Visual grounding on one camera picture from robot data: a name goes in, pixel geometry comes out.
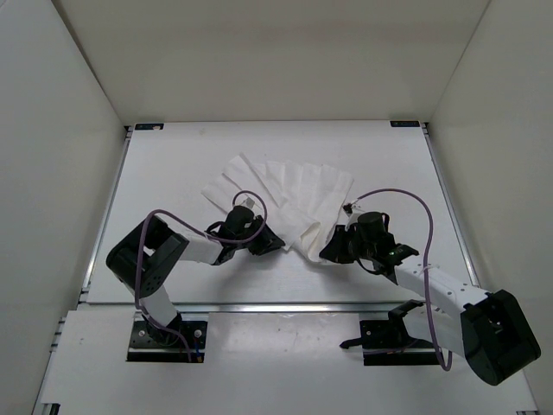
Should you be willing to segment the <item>white pleated skirt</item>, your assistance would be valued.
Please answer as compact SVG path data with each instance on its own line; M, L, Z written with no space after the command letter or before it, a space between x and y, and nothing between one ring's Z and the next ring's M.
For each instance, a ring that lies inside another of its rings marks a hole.
M234 157L201 193L228 212L241 190L259 195L268 208L268 225L313 264L330 265L320 252L334 234L353 176L326 164L267 161L254 163L245 154Z

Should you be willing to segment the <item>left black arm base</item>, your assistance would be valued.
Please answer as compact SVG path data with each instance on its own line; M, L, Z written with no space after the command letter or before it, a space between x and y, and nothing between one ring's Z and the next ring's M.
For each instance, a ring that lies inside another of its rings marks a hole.
M178 335L159 330L136 313L126 360L147 363L201 364L207 345L207 314L184 314L178 330L188 343L189 352Z

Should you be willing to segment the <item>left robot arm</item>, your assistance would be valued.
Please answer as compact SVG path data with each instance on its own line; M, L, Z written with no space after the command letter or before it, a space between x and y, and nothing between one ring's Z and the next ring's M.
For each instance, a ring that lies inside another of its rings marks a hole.
M183 344L180 333L182 319L163 287L169 273L179 261L222 265L234 253L245 249L253 256L262 256L284 248L264 218L245 206L234 207L226 219L214 222L207 235L182 234L173 231L156 214L147 227L137 225L108 253L106 266L145 308L146 331L164 347Z

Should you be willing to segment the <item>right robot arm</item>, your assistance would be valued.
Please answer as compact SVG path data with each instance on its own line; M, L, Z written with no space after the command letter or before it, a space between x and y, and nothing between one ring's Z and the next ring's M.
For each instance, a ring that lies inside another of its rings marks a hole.
M419 251L396 242L388 214L364 212L352 204L344 209L348 222L335 228L321 257L341 265L370 262L369 273L419 298L388 311L384 320L364 320L359 338L342 342L341 348L361 346L367 362L375 365L379 354L438 345L464 358L492 386L540 357L537 338L515 296L462 283L425 264Z

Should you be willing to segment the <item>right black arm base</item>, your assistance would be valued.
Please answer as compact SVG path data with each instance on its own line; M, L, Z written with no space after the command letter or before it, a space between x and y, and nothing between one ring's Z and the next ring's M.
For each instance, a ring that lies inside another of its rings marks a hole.
M412 310L425 311L424 302L409 300L388 311L385 319L360 320L359 337L344 340L340 348L361 347L366 367L438 365L432 343L407 333L404 318Z

